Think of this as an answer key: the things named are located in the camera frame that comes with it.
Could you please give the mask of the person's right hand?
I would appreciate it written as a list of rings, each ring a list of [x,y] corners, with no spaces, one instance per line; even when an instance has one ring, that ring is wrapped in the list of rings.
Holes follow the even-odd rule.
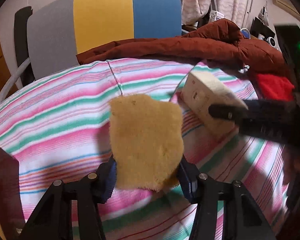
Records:
[[[293,174],[300,172],[300,155],[293,148],[284,146],[282,150],[283,161],[283,185],[287,185],[293,178]]]

